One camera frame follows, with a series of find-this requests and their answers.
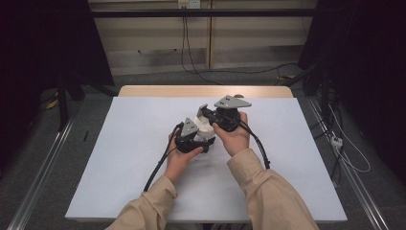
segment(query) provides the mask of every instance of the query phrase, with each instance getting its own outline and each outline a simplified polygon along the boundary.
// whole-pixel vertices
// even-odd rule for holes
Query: forearm
[[[107,229],[165,229],[171,204],[176,197],[173,184],[161,176],[147,192],[128,202]]]
[[[296,190],[275,171],[266,171],[251,149],[228,165],[246,195],[254,229],[318,229]]]

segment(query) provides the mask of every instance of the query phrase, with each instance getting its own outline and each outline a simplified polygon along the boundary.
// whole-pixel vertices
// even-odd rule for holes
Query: hand
[[[172,138],[169,146],[169,155],[167,158],[167,169],[164,176],[166,176],[172,184],[183,174],[188,167],[189,162],[203,151],[202,147],[193,149],[188,153],[183,153],[176,148],[175,139]]]
[[[244,112],[239,112],[241,121],[248,125],[248,117]],[[250,147],[250,134],[240,126],[232,131],[224,131],[216,123],[213,123],[215,134],[223,141],[224,148],[233,157],[235,154]]]

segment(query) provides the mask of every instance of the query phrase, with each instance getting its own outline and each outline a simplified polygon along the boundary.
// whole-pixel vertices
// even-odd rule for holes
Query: white cable
[[[361,156],[365,159],[365,162],[367,162],[368,164],[368,169],[367,170],[360,170],[358,168],[356,168],[355,166],[353,166],[351,164],[351,162],[346,159],[346,157],[344,157],[341,153],[340,150],[337,149],[337,153],[343,158],[344,162],[346,162],[348,165],[350,165],[353,169],[355,169],[356,171],[359,171],[361,173],[367,173],[371,170],[371,164],[368,161],[367,157],[364,155],[364,153],[362,153],[362,151],[356,146],[354,145],[354,143],[350,140],[350,138],[346,135],[346,133],[344,132],[344,130],[341,128],[340,124],[338,123],[337,117],[335,116],[334,110],[332,110],[331,106],[328,105],[329,109],[331,110],[332,116],[334,117],[335,122],[337,123],[338,128],[340,128],[341,132],[343,133],[344,137],[346,137],[346,139],[355,147],[356,150],[358,150],[358,152],[361,154]]]

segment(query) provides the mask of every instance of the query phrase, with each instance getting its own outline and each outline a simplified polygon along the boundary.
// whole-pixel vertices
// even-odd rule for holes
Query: wooden table
[[[286,86],[125,85],[119,97],[214,97],[239,94],[245,98],[293,98]]]

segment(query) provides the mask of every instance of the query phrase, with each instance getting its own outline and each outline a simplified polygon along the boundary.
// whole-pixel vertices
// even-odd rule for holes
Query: person's left hand
[[[173,137],[169,146],[167,169],[165,170],[164,176],[166,176],[170,180],[170,182],[172,182],[172,184],[175,184],[176,180],[183,174],[185,169],[188,167],[189,162],[202,151],[203,148],[199,147],[193,149],[188,153],[183,153],[176,148],[175,137]]]

